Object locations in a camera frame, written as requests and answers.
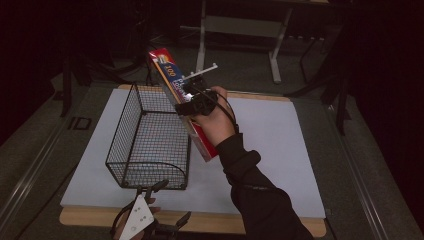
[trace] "hand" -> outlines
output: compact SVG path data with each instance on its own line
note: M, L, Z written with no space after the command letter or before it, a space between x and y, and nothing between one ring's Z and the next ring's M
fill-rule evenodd
M211 89L227 98L227 90L224 88L216 86ZM221 96L218 95L218 103L231 114L230 107ZM194 116L193 119L202 127L209 142L215 147L235 134L233 123L219 107L215 107L208 116L199 114Z
M154 203L156 198L150 198L148 201L148 204ZM124 214L122 214L121 221L119 222L118 226L116 227L115 235L113 236L114 240L118 240L121 237L122 232L124 231L125 224L127 223L128 216L130 214L131 210L126 211ZM150 207L150 211L152 214L157 213L160 211L159 207ZM131 238L131 240L141 240L144 237L144 231L139 232L134 237Z

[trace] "table leg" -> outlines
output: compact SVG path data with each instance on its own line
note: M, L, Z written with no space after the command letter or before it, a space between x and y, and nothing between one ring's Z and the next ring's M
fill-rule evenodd
M196 71L203 70L205 64L205 18L206 18L206 0L202 1L202 17L200 20L200 46L197 54Z
M277 56L280 51L281 43L284 40L284 34L286 33L286 29L289 24L289 20L290 20L292 12L293 12L293 8L287 9L286 17L284 19L284 22L281 23L281 27L278 32L277 44L275 45L274 50L269 53L269 61L271 64L272 78L275 84L281 83L280 70L278 69L278 63L277 63Z

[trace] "white paper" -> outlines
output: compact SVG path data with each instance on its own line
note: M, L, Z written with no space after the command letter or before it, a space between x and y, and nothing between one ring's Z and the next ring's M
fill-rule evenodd
M105 107L81 162L62 199L62 206L123 207L135 190L122 189L105 161L128 90L116 89ZM261 171L291 197L300 217L325 218L295 108L291 102L230 98L246 150L257 150ZM204 162L192 144L186 190L152 195L163 210L238 213L230 198L219 159Z

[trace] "black sleeve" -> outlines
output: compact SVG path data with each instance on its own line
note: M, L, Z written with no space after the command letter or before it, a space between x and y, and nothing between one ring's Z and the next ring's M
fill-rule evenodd
M232 185L231 198L242 215L247 239L313 239L287 193L256 167L261 156L244 149L242 134L226 139L216 149Z

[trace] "black cable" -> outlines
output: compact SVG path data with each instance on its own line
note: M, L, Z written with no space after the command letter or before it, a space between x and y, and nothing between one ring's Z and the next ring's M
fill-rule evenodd
M119 77L115 73L111 72L107 68L103 67L101 64L91 60L90 58L88 58L85 55L80 54L80 55L78 55L78 57L80 57L81 60L83 60L87 65L89 65L91 68L93 68L93 70L103 74L105 77L109 78L110 80L112 80L116 83L120 83L120 84L131 84L132 83L131 81L127 81L125 79L122 79L121 77Z
M22 234L25 233L25 231L35 222L35 220L40 216L40 214L46 209L46 207L49 205L49 203L53 200L53 198L56 196L56 194L59 192L60 188L65 184L66 180L72 175L72 173L77 169L78 164L75 164L75 166L69 171L66 176L62 179L59 186L55 189L53 194L47 199L47 201L44 203L44 205L38 210L38 212L35 214L35 216L22 228L22 230L19 232L18 235L15 236L15 240L18 240Z
M145 82L146 86L149 86L149 84L150 84L150 86L154 86L155 84L153 83L153 79L152 79L152 68L150 67L148 61L149 60L146 60L147 75L146 75L144 82Z
M121 218L121 216L126 212L129 211L133 208L135 203L135 200L131 201L127 206L123 207L121 209L121 211L119 211L118 215L116 215L115 219L113 220L113 224L112 227L109 231L111 237L113 238L115 236L116 233L116 225L118 224L119 219Z
M196 90L198 93L202 94L204 97L206 97L207 99L209 99L210 101L212 101L217 107L219 107L224 112L224 114L228 117L228 119L230 119L231 123L233 124L234 131L237 134L239 133L239 127L238 127L238 124L236 122L236 115L234 114L233 108L231 107L230 103L227 101L227 99L224 96L222 96L221 94L217 93L228 104L228 107L230 108L231 112L233 113L233 116L231 116L231 114L227 111L227 109L225 109L223 106L221 106L221 104L219 104L218 101L216 101L215 99L211 98L204 91L202 91L202 90L200 90L200 89L198 89L197 87L194 87L194 86L191 86L191 88L194 89L194 90Z
M314 40L311 41L311 43L309 43L309 46L303 52L303 54L302 54L302 56L300 57L300 60L299 60L299 65L300 65L300 70L301 70L302 77L303 77L303 82L306 83L306 84L309 83L309 80L306 77L305 68L303 66L303 59L305 58L306 54L309 53L309 51L311 50L312 46L315 44L316 41L317 41L317 39L315 38Z
M120 68L110 68L107 66L104 66L109 71L115 73L115 74L124 74L130 71L133 71L137 68L140 68L143 65L143 61L140 57L136 57L135 60L128 66L120 67Z
M138 19L136 29L142 37L139 41L139 47L142 51L149 45L149 26L151 24L152 1L151 0L135 0L133 1L134 11Z

